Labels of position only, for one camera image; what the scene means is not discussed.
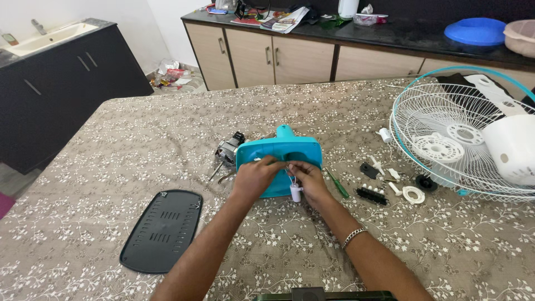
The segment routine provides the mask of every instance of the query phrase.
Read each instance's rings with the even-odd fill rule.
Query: cabinet
[[[0,161],[44,168],[102,102],[153,92],[116,26],[0,69]]]
[[[226,34],[238,88],[274,85],[271,36],[233,29]]]
[[[341,46],[336,80],[371,79],[416,74],[424,58]]]
[[[207,89],[236,88],[223,29],[197,24],[185,25]]]
[[[273,47],[277,85],[330,80],[333,44],[274,36]]]
[[[498,71],[500,73],[508,75],[512,77],[513,79],[516,79],[517,81],[519,81],[522,85],[526,86],[529,90],[535,87],[535,74],[533,74],[532,72],[524,72],[524,71],[511,70],[511,69],[467,64],[467,63],[457,62],[453,60],[449,61],[449,60],[443,60],[443,59],[426,58],[424,64],[422,65],[422,69],[420,70],[420,73],[425,74],[425,73],[428,73],[430,71],[433,71],[439,68],[445,68],[445,67],[450,67],[450,66],[467,66],[467,65],[492,69],[494,71]],[[467,74],[473,74],[476,72],[478,71],[468,71]],[[501,79],[492,74],[490,74],[489,77],[497,81],[498,83],[500,83],[500,85],[502,85],[515,100],[521,101],[526,96],[524,92],[522,92],[514,84],[510,83],[508,80]]]

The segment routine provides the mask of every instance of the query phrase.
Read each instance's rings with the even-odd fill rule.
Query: faucet
[[[46,35],[47,31],[43,29],[43,25],[39,24],[37,20],[32,19],[32,25],[39,31],[41,35]]]

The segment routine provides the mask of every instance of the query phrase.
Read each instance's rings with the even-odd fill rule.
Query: hand
[[[268,189],[279,170],[286,168],[287,164],[267,155],[259,161],[241,165],[231,195],[242,201],[250,201],[252,205]]]
[[[319,207],[322,202],[333,199],[323,180],[322,171],[315,165],[303,161],[289,161],[288,163],[288,175],[293,175],[301,181],[308,203],[315,210],[320,211]]]

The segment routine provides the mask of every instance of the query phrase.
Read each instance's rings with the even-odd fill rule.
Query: white sink
[[[28,40],[24,40],[22,42],[19,42],[18,45],[2,48],[13,53],[14,55],[24,56],[43,49],[45,47],[48,47],[50,45],[54,45],[63,40],[91,31],[95,28],[98,28],[98,26],[85,23],[73,24],[58,29],[54,32],[47,33],[46,35],[39,35],[32,37]]]

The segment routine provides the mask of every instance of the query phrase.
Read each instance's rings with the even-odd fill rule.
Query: white wall
[[[197,66],[193,49],[180,17],[210,4],[210,0],[147,0],[160,27],[171,57],[181,63]]]
[[[160,5],[167,9],[168,3]],[[36,19],[44,29],[53,29],[93,17],[118,24],[145,74],[157,69],[163,58],[170,57],[147,0],[0,0],[0,7],[0,29],[19,41],[38,34],[31,19]]]

